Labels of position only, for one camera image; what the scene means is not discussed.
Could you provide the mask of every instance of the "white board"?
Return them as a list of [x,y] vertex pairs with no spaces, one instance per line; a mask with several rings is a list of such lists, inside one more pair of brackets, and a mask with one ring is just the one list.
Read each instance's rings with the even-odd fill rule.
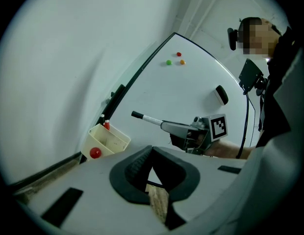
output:
[[[182,56],[178,57],[177,52],[181,52]],[[180,64],[181,59],[186,62],[185,65]],[[166,65],[166,60],[172,60],[173,64]],[[219,85],[223,86],[229,98],[225,106],[214,94]],[[228,124],[228,136],[224,139],[240,145],[246,102],[238,81],[220,62],[191,41],[174,35],[135,80],[110,122],[131,138],[127,149],[152,145],[180,150],[171,145],[167,132],[132,117],[131,112],[185,124],[191,124],[195,116],[224,113]],[[254,114],[250,103],[245,146],[250,146],[252,140]],[[153,171],[149,180],[160,184]]]

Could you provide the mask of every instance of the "white plastic basket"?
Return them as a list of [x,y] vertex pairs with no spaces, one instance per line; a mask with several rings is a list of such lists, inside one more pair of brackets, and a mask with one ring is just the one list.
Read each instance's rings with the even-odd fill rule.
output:
[[114,126],[110,125],[110,130],[107,130],[104,126],[97,124],[89,130],[81,152],[90,160],[93,159],[90,156],[90,150],[96,147],[101,151],[101,158],[124,151],[130,141],[129,137]]

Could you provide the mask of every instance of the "person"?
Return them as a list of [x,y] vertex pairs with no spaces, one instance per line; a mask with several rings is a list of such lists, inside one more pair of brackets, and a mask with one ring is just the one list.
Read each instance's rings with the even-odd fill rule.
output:
[[[245,18],[238,28],[237,43],[244,54],[258,55],[268,59],[269,76],[266,88],[260,96],[259,140],[254,147],[244,147],[241,159],[247,159],[255,147],[265,146],[273,137],[290,131],[287,119],[274,99],[275,91],[289,69],[299,49],[298,42],[290,27],[282,35],[275,25],[266,19]],[[239,146],[218,140],[208,150],[206,156],[235,158]]]

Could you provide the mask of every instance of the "white wall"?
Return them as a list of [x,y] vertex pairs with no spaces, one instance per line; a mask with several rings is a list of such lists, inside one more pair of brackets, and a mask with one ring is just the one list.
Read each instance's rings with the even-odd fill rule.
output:
[[[191,24],[185,34],[191,38],[215,58],[221,61],[229,71],[239,80],[239,74],[243,68],[247,56],[240,50],[232,51],[228,45],[227,28],[238,29],[239,19],[246,17],[261,17],[270,20],[282,33],[285,32],[288,21],[284,11],[274,0],[216,0],[209,10],[199,29],[192,36],[196,25],[200,22],[212,0],[203,0],[197,10]],[[190,0],[182,2],[182,6],[188,6]],[[174,23],[174,30],[178,31],[180,22],[185,16],[186,9],[179,9],[179,13]],[[261,69],[265,76],[268,76],[266,60],[253,60]],[[259,121],[259,97],[255,94],[255,89],[249,93],[249,97],[255,107],[255,123]]]
[[170,34],[180,0],[28,0],[0,45],[0,167],[14,183],[80,150],[101,102]]

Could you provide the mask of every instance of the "white container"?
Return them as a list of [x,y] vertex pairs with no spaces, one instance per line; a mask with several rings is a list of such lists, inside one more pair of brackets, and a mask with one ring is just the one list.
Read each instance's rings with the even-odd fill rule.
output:
[[111,124],[109,130],[104,126],[97,124],[89,130],[81,153],[88,160],[93,159],[90,156],[90,150],[97,147],[101,151],[101,158],[124,151],[130,141],[131,139],[129,137],[114,128]]

